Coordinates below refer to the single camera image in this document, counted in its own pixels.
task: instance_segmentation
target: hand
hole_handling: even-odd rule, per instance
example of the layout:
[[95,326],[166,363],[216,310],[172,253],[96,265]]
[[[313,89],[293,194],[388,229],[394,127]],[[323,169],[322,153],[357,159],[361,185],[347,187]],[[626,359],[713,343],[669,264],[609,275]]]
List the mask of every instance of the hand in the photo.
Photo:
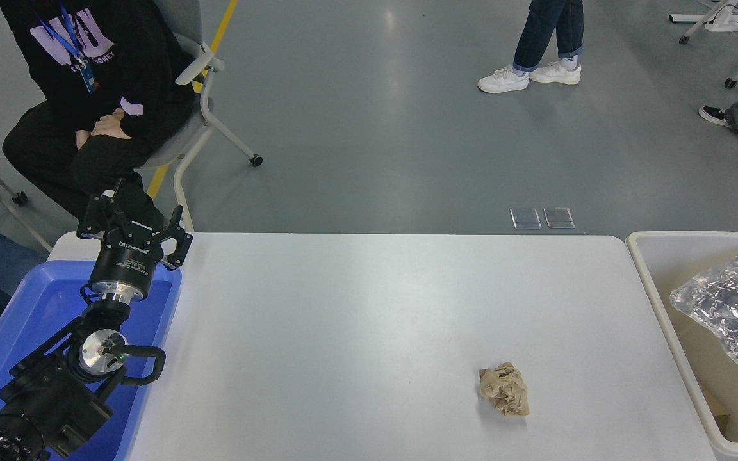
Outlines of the hand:
[[93,136],[112,136],[120,140],[132,140],[132,138],[126,135],[121,129],[122,118],[124,118],[124,111],[121,109],[115,109],[114,113],[104,116],[96,122],[91,134]]
[[85,145],[90,139],[90,131],[87,129],[76,129],[76,149],[81,150],[81,146]]

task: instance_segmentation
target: crumpled brown paper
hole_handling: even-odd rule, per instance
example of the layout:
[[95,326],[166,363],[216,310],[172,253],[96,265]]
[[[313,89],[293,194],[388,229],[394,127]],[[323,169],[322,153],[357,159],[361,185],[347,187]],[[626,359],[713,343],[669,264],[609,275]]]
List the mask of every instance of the crumpled brown paper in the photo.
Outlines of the crumpled brown paper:
[[480,370],[480,395],[504,416],[529,414],[528,389],[520,371],[510,362],[494,370]]

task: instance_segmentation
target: yellow floor line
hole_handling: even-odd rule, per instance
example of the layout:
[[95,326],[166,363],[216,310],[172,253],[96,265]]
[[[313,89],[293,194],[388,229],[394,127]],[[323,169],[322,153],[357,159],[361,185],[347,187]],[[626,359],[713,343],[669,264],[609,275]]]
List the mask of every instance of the yellow floor line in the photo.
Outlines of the yellow floor line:
[[[226,28],[229,26],[229,20],[232,19],[232,13],[235,12],[236,5],[238,5],[238,0],[229,0],[229,5],[226,6],[224,16],[222,17],[222,20],[220,20],[220,24],[218,24],[218,29],[216,30],[216,35],[213,38],[213,43],[210,44],[210,49],[213,50],[213,53],[218,52],[218,47],[220,46],[220,42],[224,39]],[[195,85],[195,91],[196,93],[200,93],[201,86]],[[158,195],[158,190],[161,189],[161,184],[162,182],[164,182],[164,178],[166,176],[167,165],[159,167],[156,170],[156,173],[152,176],[150,186],[147,187],[147,195],[149,195],[153,200],[156,199],[156,195]]]

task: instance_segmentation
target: white plastic bin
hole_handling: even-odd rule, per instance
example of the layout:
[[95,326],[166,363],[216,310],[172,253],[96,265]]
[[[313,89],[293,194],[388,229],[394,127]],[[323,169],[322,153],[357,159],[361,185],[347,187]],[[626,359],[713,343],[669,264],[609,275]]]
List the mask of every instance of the white plastic bin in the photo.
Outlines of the white plastic bin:
[[[635,232],[626,244],[685,386],[708,437],[719,452],[738,456],[738,365],[711,332],[671,307],[671,292],[694,275],[738,254],[738,232]],[[721,434],[701,382],[730,412]]]

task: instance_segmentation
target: black sneaker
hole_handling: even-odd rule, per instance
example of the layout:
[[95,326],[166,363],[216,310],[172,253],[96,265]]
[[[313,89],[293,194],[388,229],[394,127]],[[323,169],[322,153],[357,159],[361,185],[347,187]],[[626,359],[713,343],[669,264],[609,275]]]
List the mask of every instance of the black sneaker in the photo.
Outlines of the black sneaker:
[[700,107],[700,117],[708,120],[708,122],[715,123],[717,125],[727,126],[728,128],[730,128],[727,122],[725,122],[725,111],[721,109],[712,108],[711,106]]

